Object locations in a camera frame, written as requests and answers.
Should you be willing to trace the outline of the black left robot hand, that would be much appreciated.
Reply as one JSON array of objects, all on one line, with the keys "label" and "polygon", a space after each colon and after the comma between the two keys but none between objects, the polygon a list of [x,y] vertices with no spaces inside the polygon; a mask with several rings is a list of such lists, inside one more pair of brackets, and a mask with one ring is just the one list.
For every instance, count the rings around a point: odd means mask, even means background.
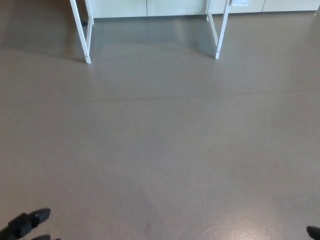
[{"label": "black left robot hand", "polygon": [[24,240],[33,229],[49,219],[51,209],[41,208],[30,213],[23,212],[13,218],[0,231],[1,240]]}]

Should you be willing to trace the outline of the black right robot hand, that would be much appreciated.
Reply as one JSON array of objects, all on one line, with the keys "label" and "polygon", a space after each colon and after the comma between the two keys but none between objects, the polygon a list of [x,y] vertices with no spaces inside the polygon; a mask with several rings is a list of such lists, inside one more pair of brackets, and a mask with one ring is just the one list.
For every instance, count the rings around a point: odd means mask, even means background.
[{"label": "black right robot hand", "polygon": [[320,228],[316,226],[307,226],[308,235],[314,240],[320,240]]}]

